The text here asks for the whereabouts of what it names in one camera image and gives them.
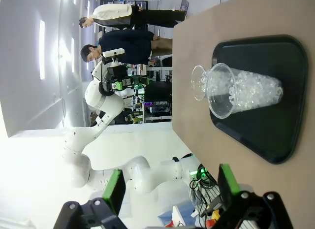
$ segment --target black pants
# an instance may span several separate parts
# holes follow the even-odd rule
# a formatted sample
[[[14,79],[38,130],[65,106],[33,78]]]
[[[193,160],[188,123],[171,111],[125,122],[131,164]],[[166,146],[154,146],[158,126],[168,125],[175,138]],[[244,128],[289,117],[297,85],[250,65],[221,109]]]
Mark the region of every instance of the black pants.
[[[145,24],[173,28],[177,21],[185,19],[185,12],[178,10],[142,10],[133,11],[131,25],[140,27]]]

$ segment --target screw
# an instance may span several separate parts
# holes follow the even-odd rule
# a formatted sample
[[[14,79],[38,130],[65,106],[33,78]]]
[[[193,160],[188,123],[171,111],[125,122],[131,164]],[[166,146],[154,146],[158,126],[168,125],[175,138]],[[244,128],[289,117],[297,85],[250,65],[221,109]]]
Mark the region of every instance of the screw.
[[[275,196],[273,194],[267,195],[267,199],[269,199],[269,200],[273,200],[274,198],[275,198]]]
[[[244,193],[241,194],[241,197],[242,197],[242,198],[248,198],[248,196],[249,196],[249,195],[248,195],[248,193],[246,193],[246,192],[244,192]]]

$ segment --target table surface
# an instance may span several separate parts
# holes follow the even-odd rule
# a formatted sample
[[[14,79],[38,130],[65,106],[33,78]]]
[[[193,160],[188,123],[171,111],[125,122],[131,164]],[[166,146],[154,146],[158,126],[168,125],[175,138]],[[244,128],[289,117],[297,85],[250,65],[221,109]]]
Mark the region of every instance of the table surface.
[[[315,204],[315,0],[230,0],[178,24],[173,34],[173,130],[217,176],[230,164],[239,183],[258,195],[280,193],[295,228],[314,228]],[[304,46],[309,61],[307,98],[299,141],[293,156],[273,165],[217,129],[206,99],[191,94],[196,65],[211,68],[215,46],[232,39],[288,34]]]

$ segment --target ceiling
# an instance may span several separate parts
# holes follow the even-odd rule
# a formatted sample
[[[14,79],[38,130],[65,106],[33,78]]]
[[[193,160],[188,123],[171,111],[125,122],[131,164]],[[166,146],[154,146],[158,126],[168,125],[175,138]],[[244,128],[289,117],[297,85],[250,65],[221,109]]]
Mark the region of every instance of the ceiling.
[[[80,49],[94,44],[96,34],[78,20],[88,14],[88,1],[92,14],[99,0],[0,1],[0,102],[8,136],[85,126],[82,81],[94,64],[87,70]]]

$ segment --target person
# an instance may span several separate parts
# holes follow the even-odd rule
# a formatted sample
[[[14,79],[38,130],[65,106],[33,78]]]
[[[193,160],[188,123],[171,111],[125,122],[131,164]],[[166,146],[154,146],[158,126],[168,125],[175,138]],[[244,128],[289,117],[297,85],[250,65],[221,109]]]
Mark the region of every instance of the person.
[[[143,10],[142,7],[130,4],[104,4],[98,6],[93,14],[79,20],[81,28],[97,23],[103,27],[116,27],[120,30],[142,27],[145,24],[173,28],[177,21],[185,19],[181,10]]]
[[[148,65],[149,57],[172,54],[172,42],[172,39],[158,37],[149,31],[111,31],[99,39],[98,46],[83,46],[81,58],[90,62],[99,59],[103,52],[123,48],[125,53],[118,56],[119,62]]]

